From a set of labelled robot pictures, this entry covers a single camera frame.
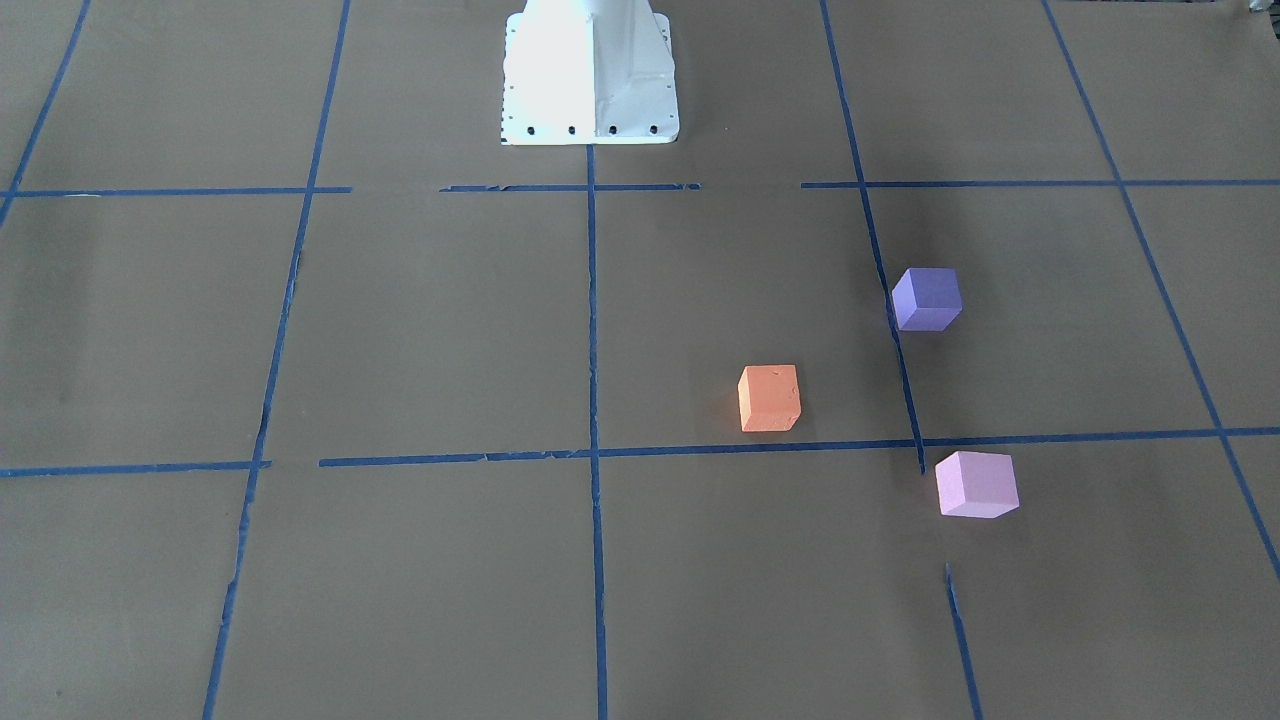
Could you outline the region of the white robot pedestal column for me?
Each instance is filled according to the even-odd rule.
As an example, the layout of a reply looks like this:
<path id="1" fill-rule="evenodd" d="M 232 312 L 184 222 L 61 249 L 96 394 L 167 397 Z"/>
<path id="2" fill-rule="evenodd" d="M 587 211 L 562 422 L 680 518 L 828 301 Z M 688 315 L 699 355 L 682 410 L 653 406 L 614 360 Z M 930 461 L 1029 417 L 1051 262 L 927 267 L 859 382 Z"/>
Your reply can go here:
<path id="1" fill-rule="evenodd" d="M 527 1 L 506 19 L 500 142 L 672 143 L 669 18 L 648 1 Z"/>

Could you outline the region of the orange foam block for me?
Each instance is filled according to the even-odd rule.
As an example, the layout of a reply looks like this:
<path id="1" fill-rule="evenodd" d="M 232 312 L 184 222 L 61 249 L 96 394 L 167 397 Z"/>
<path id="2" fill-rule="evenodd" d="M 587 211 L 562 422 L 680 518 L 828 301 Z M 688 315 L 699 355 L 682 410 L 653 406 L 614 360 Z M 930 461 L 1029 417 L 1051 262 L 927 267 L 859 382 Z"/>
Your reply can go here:
<path id="1" fill-rule="evenodd" d="M 745 433 L 791 430 L 803 411 L 792 364 L 745 366 L 737 392 L 740 428 Z"/>

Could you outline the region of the pink foam block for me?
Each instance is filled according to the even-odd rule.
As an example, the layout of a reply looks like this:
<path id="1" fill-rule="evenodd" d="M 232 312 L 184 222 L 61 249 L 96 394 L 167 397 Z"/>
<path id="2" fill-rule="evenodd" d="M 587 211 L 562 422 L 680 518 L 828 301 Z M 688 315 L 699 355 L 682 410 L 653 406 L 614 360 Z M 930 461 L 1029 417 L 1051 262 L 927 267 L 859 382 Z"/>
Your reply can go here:
<path id="1" fill-rule="evenodd" d="M 957 451 L 934 466 L 940 511 L 951 518 L 1000 518 L 1020 507 L 1014 461 L 1006 454 Z"/>

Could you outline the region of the purple foam block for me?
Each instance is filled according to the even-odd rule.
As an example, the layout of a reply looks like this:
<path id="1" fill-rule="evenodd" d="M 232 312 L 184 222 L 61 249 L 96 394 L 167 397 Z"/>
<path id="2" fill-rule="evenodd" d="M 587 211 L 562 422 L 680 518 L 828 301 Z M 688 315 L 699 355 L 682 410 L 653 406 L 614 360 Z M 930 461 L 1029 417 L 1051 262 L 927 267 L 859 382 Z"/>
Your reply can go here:
<path id="1" fill-rule="evenodd" d="M 964 309 L 954 268 L 909 268 L 890 299 L 899 331 L 946 331 Z"/>

